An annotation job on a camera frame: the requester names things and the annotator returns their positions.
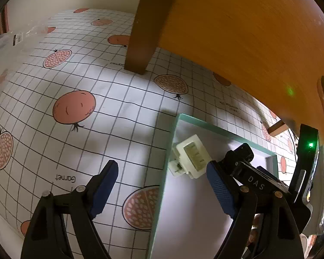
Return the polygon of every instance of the wooden board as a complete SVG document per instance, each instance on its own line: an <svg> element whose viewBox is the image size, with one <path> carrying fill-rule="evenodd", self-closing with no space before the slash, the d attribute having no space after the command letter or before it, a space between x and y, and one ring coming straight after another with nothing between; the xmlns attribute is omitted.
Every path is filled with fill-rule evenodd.
<svg viewBox="0 0 324 259"><path fill-rule="evenodd" d="M283 121L279 120L277 123L270 126L267 131L270 136L275 137L276 135L279 135L287 129L289 129L288 126Z"/></svg>
<svg viewBox="0 0 324 259"><path fill-rule="evenodd" d="M159 47L238 85L296 134L324 112L324 14L314 0L175 0Z"/></svg>
<svg viewBox="0 0 324 259"><path fill-rule="evenodd" d="M127 48L125 69L144 74L174 0L140 0Z"/></svg>

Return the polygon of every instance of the wooden stool leg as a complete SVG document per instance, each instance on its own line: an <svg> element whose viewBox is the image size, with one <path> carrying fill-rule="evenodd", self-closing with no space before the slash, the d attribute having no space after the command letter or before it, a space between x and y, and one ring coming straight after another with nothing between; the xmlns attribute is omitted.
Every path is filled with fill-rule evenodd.
<svg viewBox="0 0 324 259"><path fill-rule="evenodd" d="M156 47L174 0L140 0L134 19L125 69L143 74Z"/></svg>

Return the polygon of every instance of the orange fruit illustration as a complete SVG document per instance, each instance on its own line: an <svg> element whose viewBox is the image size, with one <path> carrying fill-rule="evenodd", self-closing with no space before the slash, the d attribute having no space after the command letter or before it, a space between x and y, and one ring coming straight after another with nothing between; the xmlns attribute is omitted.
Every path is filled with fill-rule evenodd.
<svg viewBox="0 0 324 259"><path fill-rule="evenodd" d="M27 220L20 225L20 231L22 232L23 236L26 236L29 224L30 224L30 220Z"/></svg>
<svg viewBox="0 0 324 259"><path fill-rule="evenodd" d="M51 33L56 29L56 27L48 27L47 33Z"/></svg>
<svg viewBox="0 0 324 259"><path fill-rule="evenodd" d="M12 155L13 137L8 131L0 129L0 170L4 169Z"/></svg>
<svg viewBox="0 0 324 259"><path fill-rule="evenodd" d="M125 200L122 214L126 222L133 228L150 230L159 195L159 186L141 188Z"/></svg>
<svg viewBox="0 0 324 259"><path fill-rule="evenodd" d="M108 24L111 24L113 22L113 20L110 20L110 19L97 19L97 20L94 20L91 25L94 25L94 26L102 26L102 25L108 25Z"/></svg>
<svg viewBox="0 0 324 259"><path fill-rule="evenodd" d="M175 75L160 75L154 79L155 84L157 84L162 90L176 94L174 98L182 99L180 95L186 94L188 92L188 87L186 82Z"/></svg>
<svg viewBox="0 0 324 259"><path fill-rule="evenodd" d="M269 128L268 124L266 122L262 123L262 131L263 131L263 135L266 139L266 141L270 142L271 141L271 136L268 133L267 129Z"/></svg>
<svg viewBox="0 0 324 259"><path fill-rule="evenodd" d="M5 69L5 71L2 72L2 74L0 75L0 85L2 84L3 81L5 81L6 76L7 76L7 69Z"/></svg>
<svg viewBox="0 0 324 259"><path fill-rule="evenodd" d="M128 46L130 36L127 35L112 35L108 38L108 43L112 45Z"/></svg>
<svg viewBox="0 0 324 259"><path fill-rule="evenodd" d="M286 173L287 171L287 162L284 156L281 157L281 171L282 173Z"/></svg>
<svg viewBox="0 0 324 259"><path fill-rule="evenodd" d="M82 13L82 12L85 12L87 10L88 10L88 8L79 8L79 9L75 10L73 13Z"/></svg>
<svg viewBox="0 0 324 259"><path fill-rule="evenodd" d="M270 112L271 116L276 120L276 118L277 118L276 114L274 112L272 112L271 110L269 110L269 112Z"/></svg>
<svg viewBox="0 0 324 259"><path fill-rule="evenodd" d="M77 130L79 122L89 117L96 107L95 97L88 91L76 90L61 96L54 104L53 117L58 123L73 125Z"/></svg>
<svg viewBox="0 0 324 259"><path fill-rule="evenodd" d="M289 151L293 152L293 144L289 138L288 138L288 148L289 148Z"/></svg>
<svg viewBox="0 0 324 259"><path fill-rule="evenodd" d="M71 56L71 50L55 50L51 55L49 55L43 62L45 68L53 68L60 65L64 61L68 60Z"/></svg>
<svg viewBox="0 0 324 259"><path fill-rule="evenodd" d="M224 85L226 87L230 86L232 83L230 81L228 81L227 79L223 78L222 76L220 76L219 74L216 74L215 72L213 72L213 76L215 77L215 79L221 84Z"/></svg>

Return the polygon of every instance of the grid pattern mat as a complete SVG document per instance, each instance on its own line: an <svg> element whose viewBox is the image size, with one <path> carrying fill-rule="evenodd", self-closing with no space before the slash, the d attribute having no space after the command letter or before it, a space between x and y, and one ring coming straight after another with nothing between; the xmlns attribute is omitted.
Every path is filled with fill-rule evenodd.
<svg viewBox="0 0 324 259"><path fill-rule="evenodd" d="M113 259L145 257L149 230L137 229L124 219L123 206L135 191L160 183L172 122L178 113L277 153L279 178L287 184L296 165L294 141L287 131L268 138L270 141L263 134L262 123L271 126L278 118L235 85L220 84L211 71L159 48L144 75L124 70L127 48L108 39L130 35L133 20L132 14L99 9L57 14L49 20L50 33L0 96L0 129L13 139L11 157L0 170L0 214L20 231L43 191L54 195L70 192L114 159L119 177L103 213L94 219ZM46 58L57 54L54 50L70 50L71 55L66 61L54 57L60 64L45 68ZM158 85L154 82L166 74L177 76L172 86L165 86L171 77L165 77L165 85L161 80L156 81ZM188 91L177 98L177 92L184 93L178 88ZM92 94L96 104L90 115L78 121L78 131L71 131L73 125L58 123L62 119L56 121L53 109L60 97L77 90L90 92L89 98ZM286 173L281 172L281 159L286 161ZM65 220L74 256L82 258L70 217Z"/></svg>

